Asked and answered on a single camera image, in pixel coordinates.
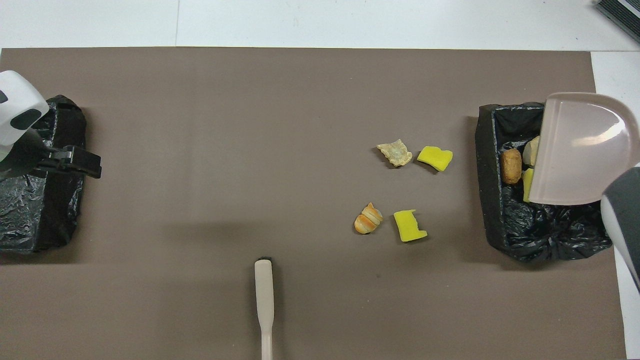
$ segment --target croissant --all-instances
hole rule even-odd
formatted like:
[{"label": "croissant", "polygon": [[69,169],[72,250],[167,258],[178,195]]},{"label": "croissant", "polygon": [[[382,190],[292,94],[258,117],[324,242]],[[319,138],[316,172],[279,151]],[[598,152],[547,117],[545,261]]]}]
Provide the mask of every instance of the croissant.
[{"label": "croissant", "polygon": [[356,217],[356,221],[353,223],[353,226],[360,234],[369,234],[380,225],[382,220],[383,217],[380,211],[374,208],[373,204],[369,203],[358,217]]}]

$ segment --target yellow sponge piece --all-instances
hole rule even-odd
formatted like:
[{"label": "yellow sponge piece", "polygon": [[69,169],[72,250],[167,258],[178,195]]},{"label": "yellow sponge piece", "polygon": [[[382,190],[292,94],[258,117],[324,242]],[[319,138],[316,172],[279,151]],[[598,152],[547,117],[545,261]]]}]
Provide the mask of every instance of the yellow sponge piece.
[{"label": "yellow sponge piece", "polygon": [[415,210],[402,210],[394,213],[396,225],[398,226],[398,231],[400,232],[400,240],[405,243],[427,236],[426,231],[418,230],[418,221],[413,215],[414,211]]},{"label": "yellow sponge piece", "polygon": [[522,173],[522,184],[524,185],[524,196],[522,201],[529,202],[529,192],[531,191],[531,182],[533,181],[533,169],[528,168]]},{"label": "yellow sponge piece", "polygon": [[438,171],[444,171],[453,159],[453,152],[441,150],[437,146],[425,146],[418,155],[418,161],[427,163]]}]

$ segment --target black trash bag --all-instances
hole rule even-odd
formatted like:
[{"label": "black trash bag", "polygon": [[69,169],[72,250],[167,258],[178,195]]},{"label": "black trash bag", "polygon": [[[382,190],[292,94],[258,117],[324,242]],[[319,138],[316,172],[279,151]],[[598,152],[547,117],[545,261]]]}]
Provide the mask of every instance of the black trash bag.
[{"label": "black trash bag", "polygon": [[500,178],[499,154],[522,153],[540,135],[544,109],[538,102],[480,107],[476,160],[487,242],[524,262],[588,258],[611,246],[599,201],[577,206],[524,202],[522,181],[506,185]]},{"label": "black trash bag", "polygon": [[[62,95],[47,100],[49,112],[32,128],[49,147],[84,149],[86,120]],[[66,245],[76,230],[84,175],[34,171],[0,179],[0,251],[38,252]]]}]

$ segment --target white tile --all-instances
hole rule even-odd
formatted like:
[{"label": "white tile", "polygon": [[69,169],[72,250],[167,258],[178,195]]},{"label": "white tile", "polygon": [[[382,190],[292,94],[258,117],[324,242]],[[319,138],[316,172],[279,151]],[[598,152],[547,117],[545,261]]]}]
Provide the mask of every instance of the white tile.
[{"label": "white tile", "polygon": [[173,46],[178,0],[1,0],[0,47]]},{"label": "white tile", "polygon": [[177,45],[640,50],[590,0],[181,0]]},{"label": "white tile", "polygon": [[[596,91],[624,102],[640,120],[640,53],[591,53],[591,62]],[[640,359],[640,293],[617,250],[616,268],[627,358]]]}]

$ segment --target brown mat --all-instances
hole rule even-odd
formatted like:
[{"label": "brown mat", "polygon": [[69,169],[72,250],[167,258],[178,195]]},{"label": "brown mat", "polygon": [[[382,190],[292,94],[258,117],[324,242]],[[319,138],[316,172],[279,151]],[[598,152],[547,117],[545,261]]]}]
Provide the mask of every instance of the brown mat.
[{"label": "brown mat", "polygon": [[[275,359],[625,356],[613,251],[512,261],[477,194],[478,106],[593,92],[588,53],[5,49],[1,65],[78,103],[103,160],[69,246],[0,258],[4,359],[258,359],[259,256]],[[374,147],[398,138],[453,162],[391,169]],[[369,201],[386,220],[362,236]],[[399,241],[401,209],[426,240]]]}]

